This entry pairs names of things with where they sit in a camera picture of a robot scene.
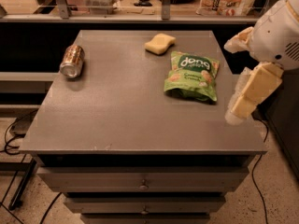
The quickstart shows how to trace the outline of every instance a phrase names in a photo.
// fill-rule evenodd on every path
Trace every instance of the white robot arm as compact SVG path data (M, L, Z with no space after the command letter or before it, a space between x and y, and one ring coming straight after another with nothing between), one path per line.
M236 84L225 115L236 125L281 84L284 70L299 68L299 0L278 1L224 48L232 53L247 50L260 62L253 71L245 68Z

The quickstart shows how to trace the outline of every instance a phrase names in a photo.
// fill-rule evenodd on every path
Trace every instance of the sponge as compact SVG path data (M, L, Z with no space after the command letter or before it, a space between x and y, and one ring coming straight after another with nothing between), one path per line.
M151 41L145 43L145 49L157 54L161 55L165 53L168 48L174 45L176 42L176 38L170 35L165 34L157 34L155 37L151 39Z

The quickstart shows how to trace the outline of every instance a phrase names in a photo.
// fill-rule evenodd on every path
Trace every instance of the concrete floor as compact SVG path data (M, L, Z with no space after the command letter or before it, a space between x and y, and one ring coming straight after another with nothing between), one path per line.
M3 149L4 132L7 126L13 122L11 118L0 118L0 150ZM261 138L266 135L263 124L256 121L257 132ZM21 144L21 140L15 141L13 145ZM268 152L255 169L256 182L263 194L269 224L294 224L299 219L299 182L295 178L289 164L286 162L275 136L270 132L265 144ZM0 153L1 161L20 161L23 155L10 157ZM250 173L255 159L249 166ZM2 200L7 187L12 179L13 173L0 172L0 199ZM21 177L18 175L13 183L11 191L4 201L9 206L14 190L18 187ZM55 198L57 193L52 192L45 183L33 175L23 193L22 206L12 211L24 224L38 224L45 211ZM254 187L250 175L244 180L235 192L225 196L227 202L214 214L208 224L264 224L264 210L261 197ZM45 222L46 224L81 224L79 215L71 213L63 204L64 197L61 196L50 209ZM20 223L4 207L0 208L0 223Z

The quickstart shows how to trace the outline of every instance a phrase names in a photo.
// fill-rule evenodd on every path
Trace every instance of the soda can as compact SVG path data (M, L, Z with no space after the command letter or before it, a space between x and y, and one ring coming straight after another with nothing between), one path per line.
M85 52L81 46L72 45L68 47L60 64L60 72L69 78L80 76L84 57Z

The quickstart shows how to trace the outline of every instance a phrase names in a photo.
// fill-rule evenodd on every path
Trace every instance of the green snack bag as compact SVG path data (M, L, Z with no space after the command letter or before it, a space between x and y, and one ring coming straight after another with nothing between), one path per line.
M164 91L178 90L184 98L217 101L215 77L219 61L188 53L171 53L172 71L164 82Z

